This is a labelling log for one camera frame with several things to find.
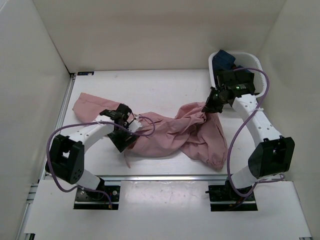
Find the pink trousers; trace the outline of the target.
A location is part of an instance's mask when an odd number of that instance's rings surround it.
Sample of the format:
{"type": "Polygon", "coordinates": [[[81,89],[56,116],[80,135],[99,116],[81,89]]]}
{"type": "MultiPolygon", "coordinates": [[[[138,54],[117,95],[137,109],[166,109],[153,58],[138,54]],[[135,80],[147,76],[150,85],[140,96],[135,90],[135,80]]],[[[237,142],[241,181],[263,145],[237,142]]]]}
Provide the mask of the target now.
{"type": "Polygon", "coordinates": [[[160,158],[181,151],[193,160],[221,170],[227,159],[227,141],[218,114],[203,112],[204,105],[203,102],[182,105],[174,118],[155,112],[142,113],[144,136],[125,152],[160,158]]]}

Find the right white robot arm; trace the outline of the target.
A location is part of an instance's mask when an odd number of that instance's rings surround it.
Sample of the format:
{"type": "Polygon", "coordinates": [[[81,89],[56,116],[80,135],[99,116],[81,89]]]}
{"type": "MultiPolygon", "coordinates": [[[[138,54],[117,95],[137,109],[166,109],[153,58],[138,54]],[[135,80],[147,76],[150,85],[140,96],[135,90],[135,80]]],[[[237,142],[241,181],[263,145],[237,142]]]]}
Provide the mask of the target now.
{"type": "Polygon", "coordinates": [[[287,172],[295,149],[293,138],[284,137],[265,115],[261,105],[267,96],[270,81],[265,76],[262,92],[256,93],[255,72],[265,74],[256,68],[217,70],[214,74],[215,86],[211,88],[202,109],[205,113],[215,114],[221,113],[224,105],[230,105],[243,120],[228,147],[228,166],[233,145],[243,128],[248,129],[254,142],[255,149],[247,165],[236,173],[227,169],[229,184],[225,186],[224,193],[230,200],[248,197],[265,178],[287,172]]]}

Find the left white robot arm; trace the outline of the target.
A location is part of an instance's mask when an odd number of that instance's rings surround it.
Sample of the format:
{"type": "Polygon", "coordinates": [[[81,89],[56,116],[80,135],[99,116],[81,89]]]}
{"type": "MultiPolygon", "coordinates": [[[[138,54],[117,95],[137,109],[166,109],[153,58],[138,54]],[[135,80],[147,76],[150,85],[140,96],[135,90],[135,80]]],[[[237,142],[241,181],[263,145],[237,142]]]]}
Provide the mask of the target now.
{"type": "Polygon", "coordinates": [[[116,110],[105,109],[89,124],[70,134],[58,134],[47,151],[45,170],[71,185],[77,185],[93,199],[105,194],[105,181],[85,170],[85,153],[104,136],[109,137],[119,152],[123,152],[138,136],[142,124],[133,118],[132,110],[120,104],[116,110]]]}

